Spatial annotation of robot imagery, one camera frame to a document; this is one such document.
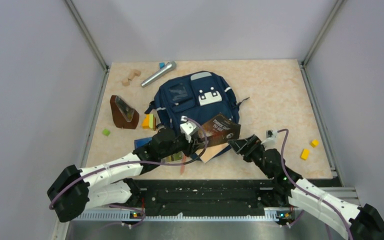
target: green cube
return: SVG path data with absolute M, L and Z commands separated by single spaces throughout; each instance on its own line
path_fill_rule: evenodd
M 107 136 L 107 137 L 110 135 L 110 133 L 111 133 L 110 130 L 108 130 L 106 128 L 104 128 L 103 131 L 102 131 L 102 134 Z

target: yellow toy block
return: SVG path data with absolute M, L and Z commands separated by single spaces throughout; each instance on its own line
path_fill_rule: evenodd
M 142 122 L 142 128 L 143 129 L 157 129 L 157 120 L 155 119 L 155 116 L 153 114 L 147 114 L 145 119 Z
M 304 150 L 302 150 L 302 153 L 301 153 L 301 159 L 307 160 L 307 158 L 309 158 L 309 154 L 310 154 L 310 150 L 304 148 Z
M 317 139 L 314 139 L 314 140 L 310 143 L 310 145 L 311 145 L 313 148 L 315 148 L 315 147 L 317 147 L 317 145 L 319 145 L 319 141 L 317 141 Z

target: silver microphone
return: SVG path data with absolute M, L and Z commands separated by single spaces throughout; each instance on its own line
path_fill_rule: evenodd
M 169 61 L 165 66 L 163 66 L 160 70 L 156 71 L 154 74 L 149 76 L 147 79 L 145 79 L 140 85 L 142 88 L 150 85 L 155 80 L 161 78 L 164 74 L 170 72 L 171 70 L 174 70 L 176 68 L 176 62 L 175 61 Z

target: tabletop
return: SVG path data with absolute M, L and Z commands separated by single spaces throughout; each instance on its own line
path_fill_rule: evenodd
M 141 82 L 159 69 L 158 62 L 113 63 L 95 125 L 94 135 L 87 157 L 86 167 L 92 167 L 123 157 L 134 149 L 134 140 L 152 137 L 156 131 L 142 129 L 144 111 L 153 100 L 160 85 L 167 80 L 209 71 L 222 76 L 233 89 L 236 99 L 248 98 L 240 106 L 240 138 L 256 134 L 261 140 L 266 130 L 289 129 L 284 158 L 286 165 L 304 178 L 331 179 L 332 172 L 321 141 L 309 96 L 296 59 L 276 60 L 206 60 L 176 61 L 175 70 L 167 73 L 147 87 Z M 122 80 L 137 69 L 141 75 L 129 86 Z M 110 107 L 111 95 L 121 96 L 139 112 L 136 129 L 117 128 L 113 123 Z M 104 129 L 110 135 L 102 134 Z M 280 151 L 284 133 L 280 133 L 274 146 Z M 320 144 L 313 148 L 312 140 Z M 307 160 L 300 158 L 303 149 L 310 151 Z M 180 166 L 159 166 L 135 179 L 148 180 L 215 180 L 215 179 L 266 179 L 253 163 L 242 160 L 232 150 L 207 163 L 196 161 L 186 165 L 181 174 Z

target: backpack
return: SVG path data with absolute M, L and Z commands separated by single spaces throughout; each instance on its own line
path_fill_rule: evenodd
M 145 114 L 155 109 L 160 125 L 173 129 L 179 135 L 182 116 L 202 125 L 221 113 L 237 124 L 240 104 L 223 77 L 213 72 L 199 71 L 170 79 L 161 85 Z M 215 157 L 229 149 L 230 146 L 226 147 Z

